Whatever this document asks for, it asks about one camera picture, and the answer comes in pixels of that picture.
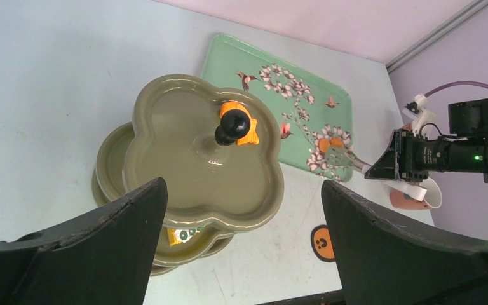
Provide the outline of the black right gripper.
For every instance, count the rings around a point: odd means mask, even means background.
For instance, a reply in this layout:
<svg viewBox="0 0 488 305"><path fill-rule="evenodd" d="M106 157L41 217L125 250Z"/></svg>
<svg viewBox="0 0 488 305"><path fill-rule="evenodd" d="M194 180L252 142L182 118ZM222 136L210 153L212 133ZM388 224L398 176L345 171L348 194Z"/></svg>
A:
<svg viewBox="0 0 488 305"><path fill-rule="evenodd" d="M385 152L364 177L422 182L430 172L485 173L484 141L445 137L428 140L407 130L394 130Z"/></svg>

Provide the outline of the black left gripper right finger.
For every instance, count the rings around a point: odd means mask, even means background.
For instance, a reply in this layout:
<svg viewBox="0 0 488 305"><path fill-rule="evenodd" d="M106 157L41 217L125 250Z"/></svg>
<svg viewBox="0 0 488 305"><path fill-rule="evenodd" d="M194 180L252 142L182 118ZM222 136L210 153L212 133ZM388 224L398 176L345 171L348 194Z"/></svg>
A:
<svg viewBox="0 0 488 305"><path fill-rule="evenodd" d="M326 180L321 197L347 304L488 304L488 241L444 231Z"/></svg>

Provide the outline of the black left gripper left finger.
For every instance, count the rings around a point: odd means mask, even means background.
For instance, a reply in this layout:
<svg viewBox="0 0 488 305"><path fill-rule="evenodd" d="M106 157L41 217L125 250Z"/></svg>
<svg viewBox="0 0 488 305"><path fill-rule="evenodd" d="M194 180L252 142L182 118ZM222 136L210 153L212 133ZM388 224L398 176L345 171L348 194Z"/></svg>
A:
<svg viewBox="0 0 488 305"><path fill-rule="evenodd" d="M164 179L0 241L0 304L142 304L168 203Z"/></svg>

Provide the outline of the metal serving tongs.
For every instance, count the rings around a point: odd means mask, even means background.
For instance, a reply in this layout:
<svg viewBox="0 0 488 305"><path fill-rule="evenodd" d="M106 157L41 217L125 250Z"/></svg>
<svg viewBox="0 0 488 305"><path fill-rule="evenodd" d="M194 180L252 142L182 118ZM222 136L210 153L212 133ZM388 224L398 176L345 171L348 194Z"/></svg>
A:
<svg viewBox="0 0 488 305"><path fill-rule="evenodd" d="M344 166L351 168L362 175L371 167L370 164L362 161L352 151L347 148L329 147L325 159L328 164L333 166ZM383 184L414 198L416 200L423 200L427 193L427 189L411 184L402 180L379 180Z"/></svg>

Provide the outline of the orange-handled cup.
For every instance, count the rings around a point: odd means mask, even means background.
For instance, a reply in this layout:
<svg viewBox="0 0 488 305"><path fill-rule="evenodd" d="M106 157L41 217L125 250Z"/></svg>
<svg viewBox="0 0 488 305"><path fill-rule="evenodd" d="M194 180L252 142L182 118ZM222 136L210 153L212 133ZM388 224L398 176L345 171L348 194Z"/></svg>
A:
<svg viewBox="0 0 488 305"><path fill-rule="evenodd" d="M443 196L438 184L432 178L428 178L411 188L392 189L390 202L398 209L429 210L440 208Z"/></svg>

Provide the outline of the yellow smiley face coaster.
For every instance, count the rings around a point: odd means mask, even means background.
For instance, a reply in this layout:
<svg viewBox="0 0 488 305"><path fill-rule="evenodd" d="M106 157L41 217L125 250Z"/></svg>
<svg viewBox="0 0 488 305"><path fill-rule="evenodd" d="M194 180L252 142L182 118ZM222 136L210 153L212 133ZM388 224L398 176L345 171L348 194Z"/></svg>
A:
<svg viewBox="0 0 488 305"><path fill-rule="evenodd" d="M313 253L323 262L335 262L334 248L330 240L329 229L326 224L319 225L311 231L311 248Z"/></svg>

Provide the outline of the yellow toy cake slice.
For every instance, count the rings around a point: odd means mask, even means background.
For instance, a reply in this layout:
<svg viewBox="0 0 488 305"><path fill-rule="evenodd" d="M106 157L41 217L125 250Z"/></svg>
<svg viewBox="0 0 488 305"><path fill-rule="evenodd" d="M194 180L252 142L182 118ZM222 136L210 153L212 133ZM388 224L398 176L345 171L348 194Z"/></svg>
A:
<svg viewBox="0 0 488 305"><path fill-rule="evenodd" d="M191 238L193 238L198 233L204 230L204 226L192 228L192 229L172 229L167 228L167 238L170 247L174 245L179 245L182 243L187 243Z"/></svg>

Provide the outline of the orange toy fish pastry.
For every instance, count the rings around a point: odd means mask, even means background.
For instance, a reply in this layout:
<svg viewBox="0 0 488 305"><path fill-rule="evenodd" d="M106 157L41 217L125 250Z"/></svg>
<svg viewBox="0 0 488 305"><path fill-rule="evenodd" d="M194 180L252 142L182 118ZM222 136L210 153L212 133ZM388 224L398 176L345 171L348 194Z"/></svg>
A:
<svg viewBox="0 0 488 305"><path fill-rule="evenodd" d="M222 136L228 138L229 144L238 146L260 143L257 134L257 120L251 117L248 109L241 103L229 100L223 102L219 112Z"/></svg>

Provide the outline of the green three-tier serving stand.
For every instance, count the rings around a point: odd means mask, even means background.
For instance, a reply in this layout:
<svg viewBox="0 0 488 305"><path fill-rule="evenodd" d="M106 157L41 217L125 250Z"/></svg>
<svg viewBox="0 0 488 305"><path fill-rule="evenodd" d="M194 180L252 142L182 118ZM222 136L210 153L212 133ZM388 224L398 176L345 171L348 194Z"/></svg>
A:
<svg viewBox="0 0 488 305"><path fill-rule="evenodd" d="M243 104L257 120L258 145L229 144L220 107ZM256 96L219 88L187 74L168 74L140 91L132 120L114 129L98 150L93 195L98 205L116 200L156 177L168 203L151 275L169 273L227 247L234 235L267 224L279 211L284 179L276 120ZM202 232L168 244L167 228Z"/></svg>

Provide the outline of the orange flower toy cookie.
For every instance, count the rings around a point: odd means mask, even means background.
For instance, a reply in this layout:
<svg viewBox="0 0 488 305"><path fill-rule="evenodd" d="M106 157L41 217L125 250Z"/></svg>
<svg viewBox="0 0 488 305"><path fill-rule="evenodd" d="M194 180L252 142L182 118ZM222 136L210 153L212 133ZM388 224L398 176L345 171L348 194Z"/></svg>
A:
<svg viewBox="0 0 488 305"><path fill-rule="evenodd" d="M344 142L339 137L332 137L329 140L329 144L330 144L331 147L344 148Z"/></svg>

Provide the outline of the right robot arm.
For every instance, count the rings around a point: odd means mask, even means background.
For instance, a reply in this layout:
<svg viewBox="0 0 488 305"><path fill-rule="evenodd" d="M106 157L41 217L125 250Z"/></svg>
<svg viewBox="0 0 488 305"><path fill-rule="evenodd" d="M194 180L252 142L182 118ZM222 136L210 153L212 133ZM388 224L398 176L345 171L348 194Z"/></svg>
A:
<svg viewBox="0 0 488 305"><path fill-rule="evenodd" d="M364 177L422 182L430 172L482 173L488 183L488 98L450 104L448 115L450 133L436 139L395 130Z"/></svg>

